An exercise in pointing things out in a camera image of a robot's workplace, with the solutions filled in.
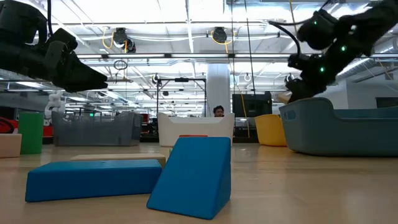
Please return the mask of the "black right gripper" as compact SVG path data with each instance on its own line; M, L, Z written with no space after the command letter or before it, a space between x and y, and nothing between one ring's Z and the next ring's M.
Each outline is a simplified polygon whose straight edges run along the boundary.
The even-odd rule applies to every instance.
M300 78L286 78L285 87L291 92L288 103L312 98L323 93L326 86L335 81L336 75L348 64L347 46L330 47L323 55L297 55Z

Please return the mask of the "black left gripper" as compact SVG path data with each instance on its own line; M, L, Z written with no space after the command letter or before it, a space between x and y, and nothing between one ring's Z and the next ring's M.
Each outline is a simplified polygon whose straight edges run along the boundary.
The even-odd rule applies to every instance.
M82 63L74 41L44 45L1 42L1 69L51 81L69 93L107 88L107 76Z

